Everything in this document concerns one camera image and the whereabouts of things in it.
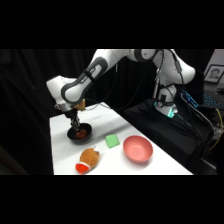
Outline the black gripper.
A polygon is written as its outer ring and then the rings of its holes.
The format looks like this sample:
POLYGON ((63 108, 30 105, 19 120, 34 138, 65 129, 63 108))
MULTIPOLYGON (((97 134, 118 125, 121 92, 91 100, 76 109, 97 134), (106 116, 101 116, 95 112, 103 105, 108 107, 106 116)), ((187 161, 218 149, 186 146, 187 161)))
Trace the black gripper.
POLYGON ((72 121, 72 124, 71 124, 72 130, 76 131, 76 126, 77 126, 77 131, 81 130, 81 123, 79 121, 78 110, 76 108, 73 108, 73 109, 67 111, 65 113, 65 116, 67 118, 71 119, 71 121, 72 121))

